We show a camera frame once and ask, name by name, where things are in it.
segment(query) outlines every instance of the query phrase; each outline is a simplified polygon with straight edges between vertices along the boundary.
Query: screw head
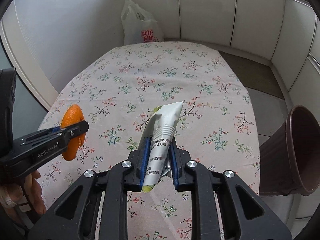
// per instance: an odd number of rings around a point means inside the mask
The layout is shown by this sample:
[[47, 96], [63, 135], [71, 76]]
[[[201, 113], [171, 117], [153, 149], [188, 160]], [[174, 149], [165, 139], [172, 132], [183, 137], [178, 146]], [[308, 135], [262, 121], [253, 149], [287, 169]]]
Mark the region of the screw head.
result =
[[233, 171], [225, 171], [224, 175], [228, 178], [233, 178], [235, 176], [235, 173]]
[[87, 170], [84, 172], [84, 176], [87, 177], [87, 178], [90, 178], [92, 177], [94, 174], [94, 172], [92, 170]]
[[187, 162], [187, 165], [189, 166], [189, 167], [196, 167], [197, 166], [197, 162], [195, 162], [195, 161], [188, 161]]
[[123, 163], [121, 163], [122, 167], [128, 168], [131, 166], [131, 162], [130, 161], [124, 161]]

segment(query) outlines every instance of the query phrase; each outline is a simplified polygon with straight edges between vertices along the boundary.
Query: white pouch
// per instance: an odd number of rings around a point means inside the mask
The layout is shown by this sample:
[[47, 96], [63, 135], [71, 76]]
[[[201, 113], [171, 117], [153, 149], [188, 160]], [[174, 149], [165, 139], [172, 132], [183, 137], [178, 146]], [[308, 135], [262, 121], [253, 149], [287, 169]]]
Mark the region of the white pouch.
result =
[[153, 15], [131, 0], [125, 0], [121, 21], [124, 45], [164, 41], [164, 34]]
[[158, 183], [164, 161], [168, 154], [169, 145], [175, 134], [183, 102], [156, 107], [143, 131], [139, 148], [145, 137], [152, 138], [150, 157], [142, 191], [149, 192]]

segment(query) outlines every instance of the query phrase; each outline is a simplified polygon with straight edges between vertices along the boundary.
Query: orange peel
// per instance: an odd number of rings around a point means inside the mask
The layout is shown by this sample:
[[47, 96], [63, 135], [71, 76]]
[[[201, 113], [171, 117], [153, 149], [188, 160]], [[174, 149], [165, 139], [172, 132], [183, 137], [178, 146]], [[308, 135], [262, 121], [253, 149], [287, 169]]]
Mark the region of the orange peel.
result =
[[[72, 105], [64, 114], [60, 127], [65, 128], [69, 125], [81, 122], [83, 120], [84, 120], [84, 116], [80, 106]], [[69, 141], [68, 150], [62, 154], [63, 158], [66, 161], [71, 161], [74, 158], [76, 158], [78, 148], [83, 145], [84, 139], [85, 139], [85, 133], [75, 138], [72, 138]]]

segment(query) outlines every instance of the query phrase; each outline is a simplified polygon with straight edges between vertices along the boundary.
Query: tablecloth flower pattern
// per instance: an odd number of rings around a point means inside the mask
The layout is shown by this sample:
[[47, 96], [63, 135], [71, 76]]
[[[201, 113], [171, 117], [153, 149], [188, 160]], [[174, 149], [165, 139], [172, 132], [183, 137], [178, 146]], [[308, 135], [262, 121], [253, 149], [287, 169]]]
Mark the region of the tablecloth flower pattern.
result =
[[[47, 207], [87, 169], [109, 170], [136, 150], [156, 106], [184, 101], [178, 147], [211, 171], [237, 172], [258, 193], [259, 144], [250, 96], [218, 51], [188, 42], [114, 48], [63, 89], [40, 129], [58, 126], [78, 104], [89, 122], [71, 162], [39, 169]], [[191, 194], [163, 177], [150, 193], [128, 192], [129, 239], [190, 239]]]

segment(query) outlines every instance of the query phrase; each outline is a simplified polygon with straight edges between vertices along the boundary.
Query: floor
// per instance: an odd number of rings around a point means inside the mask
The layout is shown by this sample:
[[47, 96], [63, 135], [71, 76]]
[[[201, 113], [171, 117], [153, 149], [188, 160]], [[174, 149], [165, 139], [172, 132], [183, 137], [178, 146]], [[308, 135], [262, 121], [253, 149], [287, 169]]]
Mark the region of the floor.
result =
[[[280, 87], [269, 67], [227, 53], [221, 52], [221, 55], [249, 92], [261, 145], [275, 133], [288, 115]], [[261, 198], [282, 222], [287, 222], [292, 195]]]
[[219, 52], [245, 87], [284, 99], [269, 66], [222, 51]]

